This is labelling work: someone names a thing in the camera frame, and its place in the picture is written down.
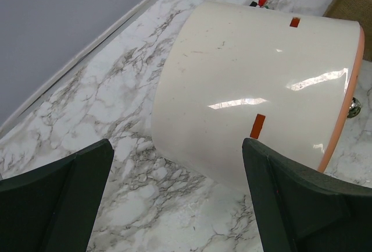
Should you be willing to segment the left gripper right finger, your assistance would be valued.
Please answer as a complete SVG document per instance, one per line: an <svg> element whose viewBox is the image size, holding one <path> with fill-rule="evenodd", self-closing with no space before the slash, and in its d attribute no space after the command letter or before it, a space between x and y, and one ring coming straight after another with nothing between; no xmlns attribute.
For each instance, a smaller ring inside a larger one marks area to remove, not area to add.
<svg viewBox="0 0 372 252"><path fill-rule="evenodd" d="M256 139L242 156L264 251L371 251L371 189L297 163Z"/></svg>

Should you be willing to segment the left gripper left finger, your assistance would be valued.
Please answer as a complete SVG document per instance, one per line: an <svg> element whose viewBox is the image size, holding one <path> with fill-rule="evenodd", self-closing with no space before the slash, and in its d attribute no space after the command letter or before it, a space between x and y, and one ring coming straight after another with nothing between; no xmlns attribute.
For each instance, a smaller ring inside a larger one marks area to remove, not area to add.
<svg viewBox="0 0 372 252"><path fill-rule="evenodd" d="M86 251L113 157L103 139L1 180L1 251Z"/></svg>

